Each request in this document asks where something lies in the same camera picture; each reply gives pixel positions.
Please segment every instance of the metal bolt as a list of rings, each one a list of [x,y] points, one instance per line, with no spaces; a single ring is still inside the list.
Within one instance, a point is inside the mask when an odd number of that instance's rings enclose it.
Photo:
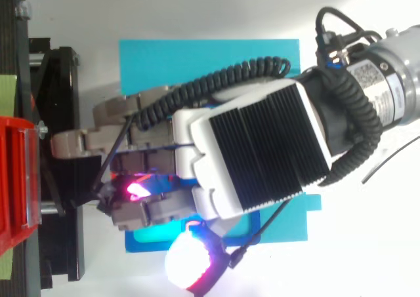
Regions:
[[[78,54],[73,55],[73,65],[80,66],[80,55]]]
[[[379,64],[379,67],[383,71],[387,71],[388,70],[388,64],[386,64],[385,62],[382,62],[381,64]]]
[[[28,1],[19,2],[15,10],[16,17],[21,20],[30,20],[32,18],[32,7]]]
[[[389,30],[386,30],[385,34],[387,37],[396,37],[398,36],[398,30],[396,28],[390,28]]]
[[[46,133],[48,133],[48,127],[44,124],[44,121],[41,120],[35,129],[38,133],[39,138],[43,140],[45,138]]]

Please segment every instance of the coiled black cable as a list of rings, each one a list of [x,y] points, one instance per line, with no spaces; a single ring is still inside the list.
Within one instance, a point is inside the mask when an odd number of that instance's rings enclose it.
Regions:
[[[381,140],[383,128],[372,103],[348,71],[334,69],[320,71],[329,78],[329,83],[325,85],[344,105],[364,137],[359,144],[354,145],[333,163],[330,173],[320,183],[320,186],[328,186],[343,179],[373,154]]]
[[[267,56],[266,58],[251,59],[250,61],[210,73],[175,87],[158,101],[140,110],[136,114],[136,125],[139,130],[148,130],[174,114],[176,110],[203,100],[215,92],[229,89],[238,83],[244,83],[259,77],[281,79],[289,71],[289,60],[278,56]]]

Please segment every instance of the cable connector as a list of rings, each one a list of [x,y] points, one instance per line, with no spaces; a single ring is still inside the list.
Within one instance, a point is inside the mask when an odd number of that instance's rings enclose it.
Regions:
[[[242,261],[243,256],[247,252],[247,249],[244,247],[240,247],[236,249],[231,255],[230,255],[230,261],[229,261],[229,267],[231,269],[234,269],[239,262]]]

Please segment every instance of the glowing light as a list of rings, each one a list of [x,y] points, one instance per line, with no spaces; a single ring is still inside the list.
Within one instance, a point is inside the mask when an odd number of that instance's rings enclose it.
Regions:
[[[209,251],[191,231],[185,231],[178,236],[165,258],[168,279],[183,289],[200,279],[210,264]]]
[[[151,195],[149,191],[144,189],[139,183],[133,182],[130,184],[130,186],[127,188],[127,192],[130,193],[130,201],[135,202],[140,200],[143,197],[148,197]]]

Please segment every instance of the barcode label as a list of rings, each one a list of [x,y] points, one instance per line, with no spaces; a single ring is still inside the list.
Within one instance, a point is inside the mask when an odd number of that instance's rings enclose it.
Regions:
[[[371,62],[363,64],[350,72],[363,89],[382,83],[385,80],[379,69]]]
[[[363,60],[351,65],[347,70],[354,76],[365,95],[373,104],[382,125],[394,121],[395,106],[389,84],[381,70],[370,60]]]

